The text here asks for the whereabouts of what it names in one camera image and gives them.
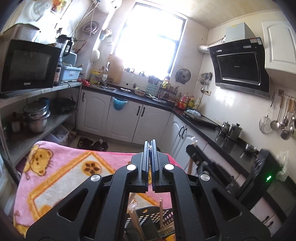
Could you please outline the stainless steel stacked pots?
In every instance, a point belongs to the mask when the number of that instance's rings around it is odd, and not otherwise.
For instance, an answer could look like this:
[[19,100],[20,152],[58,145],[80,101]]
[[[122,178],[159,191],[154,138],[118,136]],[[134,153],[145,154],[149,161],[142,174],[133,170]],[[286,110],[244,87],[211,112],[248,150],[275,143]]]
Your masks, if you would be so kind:
[[49,104],[44,101],[33,101],[23,107],[23,116],[29,130],[42,133],[51,115]]

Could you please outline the wall exhaust fan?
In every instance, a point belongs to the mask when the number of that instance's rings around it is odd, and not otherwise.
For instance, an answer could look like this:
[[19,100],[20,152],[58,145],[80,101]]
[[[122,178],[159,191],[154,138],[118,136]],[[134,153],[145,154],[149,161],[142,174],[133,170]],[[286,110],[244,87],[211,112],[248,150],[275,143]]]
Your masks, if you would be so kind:
[[175,75],[176,82],[181,84],[186,84],[190,80],[190,78],[191,72],[186,68],[179,69]]

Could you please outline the steel kettle on counter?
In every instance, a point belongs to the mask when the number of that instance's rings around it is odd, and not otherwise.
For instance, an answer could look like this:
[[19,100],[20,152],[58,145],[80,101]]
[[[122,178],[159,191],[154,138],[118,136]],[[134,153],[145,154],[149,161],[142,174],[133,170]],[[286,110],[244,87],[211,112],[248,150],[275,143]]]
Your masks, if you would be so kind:
[[239,138],[241,131],[242,131],[242,128],[239,123],[232,124],[232,126],[227,134],[227,137],[236,142]]

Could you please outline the metal skimmer strainer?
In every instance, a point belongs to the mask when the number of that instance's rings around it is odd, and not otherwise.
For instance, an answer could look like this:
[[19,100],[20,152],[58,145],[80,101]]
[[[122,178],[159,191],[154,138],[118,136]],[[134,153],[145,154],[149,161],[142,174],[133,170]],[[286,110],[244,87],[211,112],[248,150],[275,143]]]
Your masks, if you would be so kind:
[[273,102],[274,102],[274,95],[275,93],[273,93],[271,101],[270,101],[270,105],[268,107],[268,111],[267,111],[267,115],[265,115],[264,117],[262,117],[259,121],[259,129],[263,134],[267,134],[269,133],[271,127],[271,120],[269,118],[269,113],[270,113],[270,109],[273,106]]

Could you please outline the bamboo chopstick pair front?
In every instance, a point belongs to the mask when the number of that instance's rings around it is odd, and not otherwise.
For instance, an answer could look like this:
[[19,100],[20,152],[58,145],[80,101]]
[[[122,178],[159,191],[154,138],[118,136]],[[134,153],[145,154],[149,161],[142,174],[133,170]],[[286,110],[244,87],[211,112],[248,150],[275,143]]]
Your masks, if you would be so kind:
[[130,215],[130,218],[132,220],[134,228],[137,231],[139,239],[146,240],[144,236],[144,232],[138,220],[138,215],[136,211],[137,208],[141,207],[141,204],[142,204],[142,201],[139,195],[137,195],[136,193],[132,193],[129,195],[127,212]]

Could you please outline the bamboo chopstick pair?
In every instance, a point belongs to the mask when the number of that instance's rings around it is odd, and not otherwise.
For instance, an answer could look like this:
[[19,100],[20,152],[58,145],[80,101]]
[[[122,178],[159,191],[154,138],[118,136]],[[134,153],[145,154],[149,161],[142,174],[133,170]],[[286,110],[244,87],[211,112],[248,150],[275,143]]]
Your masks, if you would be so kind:
[[137,231],[139,239],[146,240],[144,236],[144,232],[138,220],[138,215],[136,211],[137,208],[141,207],[141,204],[142,204],[142,201],[139,195],[137,195],[136,193],[132,193],[129,195],[127,212],[130,215],[130,218],[132,220],[134,228]]
[[165,235],[169,235],[170,233],[174,233],[175,232],[175,224],[174,222],[169,223],[168,225],[166,225],[165,227],[161,228],[158,233],[159,235],[165,236]]
[[163,229],[163,199],[159,200],[159,231]]

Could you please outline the pink bear print blanket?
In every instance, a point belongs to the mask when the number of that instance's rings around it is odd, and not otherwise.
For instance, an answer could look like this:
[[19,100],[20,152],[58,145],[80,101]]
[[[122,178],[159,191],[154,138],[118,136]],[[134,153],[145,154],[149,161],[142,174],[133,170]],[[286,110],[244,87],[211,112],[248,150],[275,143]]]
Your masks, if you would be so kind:
[[[148,191],[137,193],[140,208],[170,208],[168,193],[155,195],[152,192],[150,170],[151,144],[149,144]],[[23,240],[28,229],[53,209],[92,175],[113,175],[119,168],[131,163],[136,154],[100,153],[63,147],[50,142],[36,143],[25,164],[21,183],[16,196],[13,224]]]

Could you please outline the blue hanging trash bin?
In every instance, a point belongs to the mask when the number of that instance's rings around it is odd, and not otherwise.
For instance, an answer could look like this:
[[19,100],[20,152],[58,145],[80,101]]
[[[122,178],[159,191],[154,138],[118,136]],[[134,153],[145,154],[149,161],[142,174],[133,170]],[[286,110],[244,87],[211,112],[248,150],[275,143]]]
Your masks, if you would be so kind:
[[124,106],[128,103],[127,100],[119,99],[116,97],[112,97],[112,100],[113,100],[113,107],[117,111],[121,111],[124,108]]

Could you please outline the black range hood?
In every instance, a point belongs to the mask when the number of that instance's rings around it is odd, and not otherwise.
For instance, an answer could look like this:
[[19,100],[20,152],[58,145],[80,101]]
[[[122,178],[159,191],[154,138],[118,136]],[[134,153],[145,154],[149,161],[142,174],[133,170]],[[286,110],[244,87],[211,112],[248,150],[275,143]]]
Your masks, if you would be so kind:
[[269,98],[269,75],[260,37],[209,47],[215,85]]

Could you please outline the blue plastic storage box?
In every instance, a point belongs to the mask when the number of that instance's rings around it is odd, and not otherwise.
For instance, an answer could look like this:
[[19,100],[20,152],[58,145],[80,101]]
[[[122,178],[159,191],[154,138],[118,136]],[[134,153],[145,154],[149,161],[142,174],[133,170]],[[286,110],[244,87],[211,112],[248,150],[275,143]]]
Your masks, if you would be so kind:
[[77,81],[82,68],[63,66],[60,81]]

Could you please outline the metal shelf rack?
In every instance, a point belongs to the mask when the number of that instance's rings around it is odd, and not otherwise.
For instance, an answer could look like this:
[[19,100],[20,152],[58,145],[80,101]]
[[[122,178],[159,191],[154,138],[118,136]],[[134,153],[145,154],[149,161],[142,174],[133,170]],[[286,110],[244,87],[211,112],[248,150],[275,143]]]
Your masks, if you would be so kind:
[[57,126],[77,112],[80,82],[1,95],[1,158],[17,182],[16,165]]

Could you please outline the black microwave oven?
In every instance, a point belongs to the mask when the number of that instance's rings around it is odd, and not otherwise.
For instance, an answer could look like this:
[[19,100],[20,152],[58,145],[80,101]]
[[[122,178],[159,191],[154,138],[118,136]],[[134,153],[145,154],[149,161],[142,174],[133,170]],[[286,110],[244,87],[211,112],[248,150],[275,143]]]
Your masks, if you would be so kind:
[[1,94],[54,86],[61,49],[24,40],[1,42]]

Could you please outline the dark green perforated utensil basket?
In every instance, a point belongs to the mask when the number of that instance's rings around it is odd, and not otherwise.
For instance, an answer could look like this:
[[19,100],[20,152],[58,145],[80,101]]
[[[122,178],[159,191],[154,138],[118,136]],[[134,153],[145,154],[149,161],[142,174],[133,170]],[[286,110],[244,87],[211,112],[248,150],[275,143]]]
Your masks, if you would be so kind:
[[[176,240],[175,232],[162,237],[159,235],[159,207],[149,206],[136,211],[146,240]],[[163,209],[163,218],[163,227],[174,222],[173,209]],[[123,240],[140,240],[128,213],[125,216]]]

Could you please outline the white water heater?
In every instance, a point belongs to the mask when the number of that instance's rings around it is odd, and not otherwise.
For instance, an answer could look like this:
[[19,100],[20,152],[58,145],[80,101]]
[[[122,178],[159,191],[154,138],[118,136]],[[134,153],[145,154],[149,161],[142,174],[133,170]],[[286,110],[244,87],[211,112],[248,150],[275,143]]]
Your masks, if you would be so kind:
[[93,3],[100,12],[110,13],[121,7],[122,0],[93,0]]

